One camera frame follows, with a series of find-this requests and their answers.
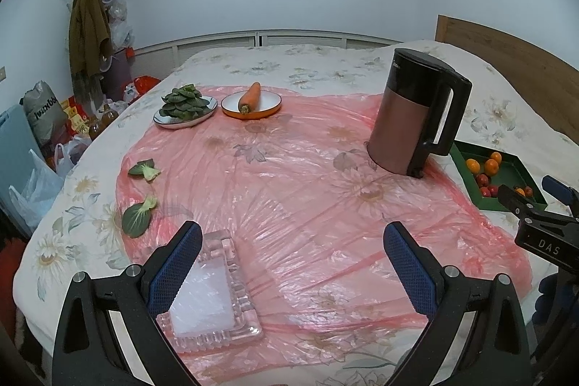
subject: orange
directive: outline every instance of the orange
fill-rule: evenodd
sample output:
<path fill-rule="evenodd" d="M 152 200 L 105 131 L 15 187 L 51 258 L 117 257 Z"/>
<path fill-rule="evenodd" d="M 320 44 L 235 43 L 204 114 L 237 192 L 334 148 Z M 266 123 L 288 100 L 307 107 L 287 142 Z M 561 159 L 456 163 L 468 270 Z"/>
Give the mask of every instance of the orange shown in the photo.
<path fill-rule="evenodd" d="M 487 174 L 489 177 L 492 177 L 493 175 L 497 175 L 498 172 L 499 163 L 497 161 L 494 159 L 489 159 L 485 162 L 485 174 Z"/>
<path fill-rule="evenodd" d="M 474 175 L 478 175 L 478 173 L 481 171 L 481 165 L 474 159 L 467 159 L 466 164 L 468 170 L 470 170 Z"/>
<path fill-rule="evenodd" d="M 501 156 L 501 153 L 497 153 L 496 151 L 490 155 L 490 158 L 497 161 L 499 165 L 501 165 L 501 162 L 503 161 L 503 156 Z"/>

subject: red bag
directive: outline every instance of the red bag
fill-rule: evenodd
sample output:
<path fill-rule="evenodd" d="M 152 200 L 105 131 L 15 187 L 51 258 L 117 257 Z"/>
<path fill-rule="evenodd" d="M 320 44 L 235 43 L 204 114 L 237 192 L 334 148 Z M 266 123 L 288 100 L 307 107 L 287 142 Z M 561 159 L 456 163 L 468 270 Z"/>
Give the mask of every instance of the red bag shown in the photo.
<path fill-rule="evenodd" d="M 161 81 L 156 77 L 141 76 L 135 79 L 135 87 L 137 88 L 139 95 L 145 95 L 160 82 Z"/>

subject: white plate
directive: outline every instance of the white plate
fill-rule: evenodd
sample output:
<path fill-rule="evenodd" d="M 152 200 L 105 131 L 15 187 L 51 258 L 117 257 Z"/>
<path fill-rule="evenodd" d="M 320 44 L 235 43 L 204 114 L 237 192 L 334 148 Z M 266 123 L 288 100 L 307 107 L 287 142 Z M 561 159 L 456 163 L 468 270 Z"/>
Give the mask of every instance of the white plate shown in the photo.
<path fill-rule="evenodd" d="M 240 118 L 242 120 L 259 120 L 260 118 L 265 118 L 272 113 L 275 113 L 282 103 L 282 97 L 274 92 L 268 92 L 267 90 L 262 90 L 259 96 L 259 105 L 257 110 L 254 110 L 246 115 L 242 115 L 239 112 L 239 99 L 243 97 L 246 90 L 241 92 L 236 92 L 228 95 L 225 99 L 221 101 L 221 108 L 223 112 L 234 118 Z"/>
<path fill-rule="evenodd" d="M 194 127 L 195 125 L 200 124 L 202 121 L 207 120 L 217 108 L 217 99 L 215 97 L 210 96 L 202 96 L 202 99 L 209 101 L 209 110 L 203 117 L 194 118 L 193 120 L 183 121 L 180 118 L 174 117 L 161 117 L 159 111 L 155 112 L 155 116 L 153 116 L 153 121 L 160 126 L 161 128 L 167 128 L 168 130 L 180 130 L 182 128 L 189 128 Z"/>

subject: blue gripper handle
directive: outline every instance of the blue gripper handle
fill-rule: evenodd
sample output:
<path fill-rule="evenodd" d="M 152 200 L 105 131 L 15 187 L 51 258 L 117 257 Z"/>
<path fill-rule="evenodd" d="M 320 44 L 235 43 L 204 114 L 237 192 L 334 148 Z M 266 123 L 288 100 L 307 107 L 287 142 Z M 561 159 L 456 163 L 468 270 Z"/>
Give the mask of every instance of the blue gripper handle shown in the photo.
<path fill-rule="evenodd" d="M 187 221 L 166 246 L 155 250 L 145 264 L 145 271 L 150 264 L 154 272 L 149 283 L 148 299 L 145 300 L 153 318 L 166 313 L 173 304 L 193 262 L 201 252 L 202 244 L 201 227 L 193 221 Z"/>
<path fill-rule="evenodd" d="M 384 230 L 384 250 L 415 311 L 432 319 L 444 293 L 441 265 L 398 221 Z"/>
<path fill-rule="evenodd" d="M 550 175 L 545 175 L 542 179 L 541 186 L 549 195 L 555 197 L 562 204 L 570 207 L 573 203 L 574 192 L 572 188 L 567 187 Z"/>

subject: electric kettle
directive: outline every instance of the electric kettle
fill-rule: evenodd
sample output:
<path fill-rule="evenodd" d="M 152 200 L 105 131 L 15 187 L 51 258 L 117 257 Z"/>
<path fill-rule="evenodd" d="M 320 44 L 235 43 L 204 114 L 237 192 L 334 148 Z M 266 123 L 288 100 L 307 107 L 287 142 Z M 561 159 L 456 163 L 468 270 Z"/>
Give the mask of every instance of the electric kettle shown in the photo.
<path fill-rule="evenodd" d="M 383 169 L 423 176 L 428 155 L 447 156 L 467 106 L 472 83 L 448 64 L 420 51 L 398 48 L 374 128 L 370 158 Z M 440 138 L 435 138 L 452 90 Z"/>

